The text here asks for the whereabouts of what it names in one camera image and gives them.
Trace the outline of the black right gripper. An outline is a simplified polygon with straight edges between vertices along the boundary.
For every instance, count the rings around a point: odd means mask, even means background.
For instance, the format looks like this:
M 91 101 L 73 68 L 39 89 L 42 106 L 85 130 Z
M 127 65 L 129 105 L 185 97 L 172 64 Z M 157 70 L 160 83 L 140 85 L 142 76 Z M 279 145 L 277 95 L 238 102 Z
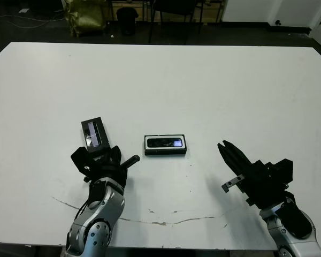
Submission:
M 232 143 L 223 140 L 217 144 L 218 150 L 227 166 L 236 177 L 224 183 L 224 192 L 236 185 L 248 196 L 248 205 L 266 209 L 285 200 L 285 160 L 276 164 L 261 161 L 251 163 L 246 155 Z

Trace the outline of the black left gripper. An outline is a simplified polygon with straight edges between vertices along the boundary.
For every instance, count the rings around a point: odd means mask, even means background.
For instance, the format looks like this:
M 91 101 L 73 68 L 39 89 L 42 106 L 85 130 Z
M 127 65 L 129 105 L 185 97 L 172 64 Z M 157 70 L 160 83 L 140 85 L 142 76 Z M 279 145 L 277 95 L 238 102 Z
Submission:
M 91 166 L 86 165 L 85 169 L 89 172 L 83 179 L 86 183 L 95 182 L 101 178 L 111 178 L 122 188 L 126 186 L 128 168 L 140 161 L 138 155 L 133 155 L 124 163 L 121 163 L 121 151 L 118 146 L 112 147 L 106 152 L 105 157 L 102 154 L 91 153 L 93 159 Z

